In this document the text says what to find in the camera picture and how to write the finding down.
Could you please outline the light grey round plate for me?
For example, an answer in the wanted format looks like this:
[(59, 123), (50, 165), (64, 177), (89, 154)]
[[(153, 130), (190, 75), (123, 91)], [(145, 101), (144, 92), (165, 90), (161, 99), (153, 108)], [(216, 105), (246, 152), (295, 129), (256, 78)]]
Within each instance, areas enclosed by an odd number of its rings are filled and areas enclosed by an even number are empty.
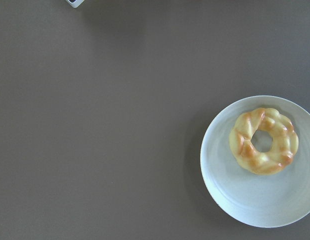
[[(294, 161), (274, 175), (256, 175), (238, 165), (229, 147), (236, 118), (258, 107), (271, 107), (287, 116), (299, 138)], [(310, 213), (310, 114), (277, 96), (240, 99), (210, 123), (202, 140), (200, 169), (214, 201), (236, 220), (260, 228), (292, 224)]]

